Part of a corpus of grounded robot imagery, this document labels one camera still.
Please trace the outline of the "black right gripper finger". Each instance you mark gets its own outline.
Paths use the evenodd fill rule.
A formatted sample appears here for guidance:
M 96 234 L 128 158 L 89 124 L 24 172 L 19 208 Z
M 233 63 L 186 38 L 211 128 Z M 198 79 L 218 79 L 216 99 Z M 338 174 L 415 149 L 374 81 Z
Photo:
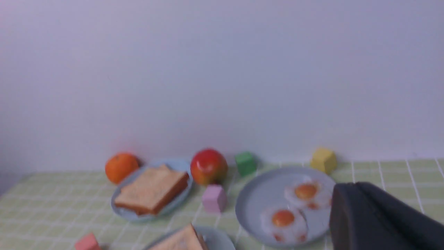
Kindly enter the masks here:
M 444 227 L 369 182 L 337 183 L 329 221 L 335 250 L 442 250 Z

